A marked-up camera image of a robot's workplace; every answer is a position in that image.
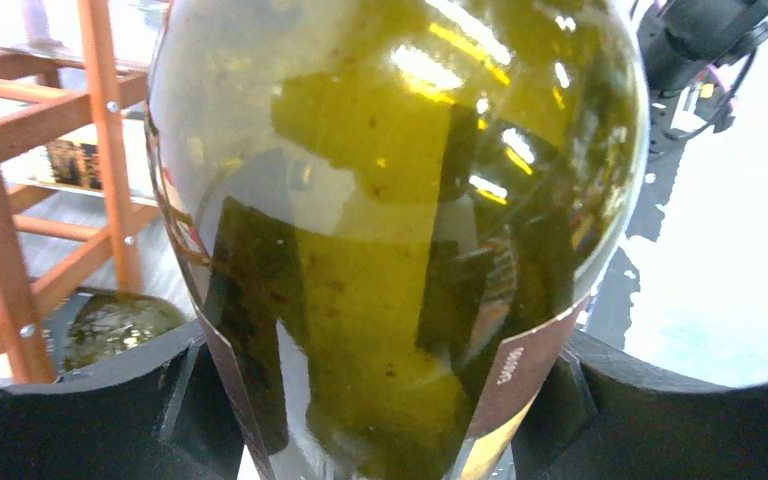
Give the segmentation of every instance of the bottle label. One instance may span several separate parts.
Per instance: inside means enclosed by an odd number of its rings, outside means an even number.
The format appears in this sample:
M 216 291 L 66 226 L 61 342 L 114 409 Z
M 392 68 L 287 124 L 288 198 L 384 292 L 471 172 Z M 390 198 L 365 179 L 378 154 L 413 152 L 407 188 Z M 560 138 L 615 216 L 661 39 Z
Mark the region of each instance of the bottle label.
M 204 332 L 205 341 L 208 348 L 210 348 L 213 363 L 216 365 L 217 372 L 219 372 L 219 378 L 222 379 L 222 386 L 225 387 L 225 393 L 228 395 L 231 408 L 236 414 L 237 423 L 243 432 L 246 447 L 251 452 L 254 466 L 260 474 L 260 478 L 276 480 L 275 473 L 269 466 L 269 456 L 266 453 L 262 437 L 256 431 L 257 423 L 254 420 L 254 411 L 246 394 L 243 375 L 240 372 L 237 357 L 234 355 L 231 344 L 216 330 L 216 327 L 207 321 L 199 309 L 196 309 L 196 312 Z
M 588 295 L 543 325 L 505 339 L 484 384 L 461 453 L 448 478 L 484 480 L 499 461 L 589 304 Z M 198 309 L 198 318 L 222 384 L 237 414 L 246 445 L 261 478 L 276 480 L 230 343 Z
M 589 295 L 537 328 L 504 340 L 449 478 L 483 480 L 502 456 L 575 328 Z

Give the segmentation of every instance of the green glass bottle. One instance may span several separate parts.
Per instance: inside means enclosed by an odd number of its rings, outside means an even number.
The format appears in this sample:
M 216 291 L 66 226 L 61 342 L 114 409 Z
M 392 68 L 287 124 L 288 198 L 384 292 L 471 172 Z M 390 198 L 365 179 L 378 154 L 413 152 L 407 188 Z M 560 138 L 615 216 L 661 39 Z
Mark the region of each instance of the green glass bottle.
M 609 0 L 176 0 L 170 237 L 264 479 L 486 478 L 642 179 Z

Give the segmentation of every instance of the metal screw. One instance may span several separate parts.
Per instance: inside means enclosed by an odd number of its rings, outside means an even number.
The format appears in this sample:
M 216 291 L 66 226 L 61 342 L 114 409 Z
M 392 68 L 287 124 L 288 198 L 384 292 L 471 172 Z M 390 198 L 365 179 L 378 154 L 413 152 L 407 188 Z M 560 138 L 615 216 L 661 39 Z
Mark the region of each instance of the metal screw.
M 34 332 L 37 331 L 37 327 L 33 325 L 25 325 L 24 327 L 19 330 L 19 335 L 22 336 L 22 338 L 31 338 L 34 336 Z

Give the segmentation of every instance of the cable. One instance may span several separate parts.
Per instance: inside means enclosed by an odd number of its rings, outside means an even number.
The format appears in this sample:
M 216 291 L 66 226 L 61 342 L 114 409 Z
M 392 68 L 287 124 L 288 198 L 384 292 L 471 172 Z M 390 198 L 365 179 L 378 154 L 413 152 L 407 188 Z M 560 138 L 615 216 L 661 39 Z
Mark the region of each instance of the cable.
M 637 5 L 640 3 L 640 0 L 634 0 L 634 3 L 631 5 L 631 12 L 629 13 L 629 17 L 631 17 L 632 20 L 634 20 L 634 14 L 637 12 Z
M 757 53 L 758 53 L 758 50 L 755 49 L 755 50 L 752 50 L 752 52 L 749 54 L 749 57 L 746 59 L 746 63 L 744 63 L 743 67 L 741 67 L 740 73 L 737 74 L 737 79 L 735 79 L 734 84 L 731 86 L 731 89 L 729 89 L 728 94 L 726 94 L 725 98 L 721 101 L 720 106 L 717 107 L 717 111 L 714 112 L 714 115 L 711 116 L 711 119 L 705 122 L 705 125 L 702 125 L 695 131 L 686 133 L 684 135 L 674 135 L 672 132 L 668 130 L 662 130 L 661 133 L 664 134 L 664 137 L 674 142 L 686 142 L 688 140 L 692 140 L 698 137 L 699 135 L 702 134 L 702 132 L 707 130 L 708 127 L 715 124 L 719 119 L 720 115 L 723 113 L 724 109 L 734 99 L 734 96 L 737 95 L 737 91 L 738 89 L 740 89 L 740 86 L 743 84 L 743 80 L 746 79 L 746 74 L 749 73 L 749 69 L 752 68 L 752 64 L 755 62 L 755 56 L 757 55 Z

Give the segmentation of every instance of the wooden frame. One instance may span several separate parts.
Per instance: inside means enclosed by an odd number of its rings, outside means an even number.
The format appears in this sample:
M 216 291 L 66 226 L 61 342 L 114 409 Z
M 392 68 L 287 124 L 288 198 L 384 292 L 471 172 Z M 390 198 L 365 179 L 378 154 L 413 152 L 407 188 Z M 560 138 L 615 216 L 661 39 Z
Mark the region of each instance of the wooden frame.
M 79 0 L 88 91 L 60 88 L 63 62 L 19 53 L 0 53 L 0 98 L 35 103 L 0 118 L 0 163 L 95 123 L 108 224 L 91 228 L 21 215 L 50 196 L 41 187 L 9 191 L 0 173 L 0 354 L 7 353 L 16 382 L 54 380 L 42 337 L 41 319 L 113 257 L 120 289 L 142 290 L 134 236 L 153 220 L 156 207 L 130 200 L 121 108 L 146 97 L 146 75 L 117 69 L 107 2 Z M 39 84 L 14 80 L 36 76 Z M 31 283 L 17 231 L 66 238 L 82 245 Z

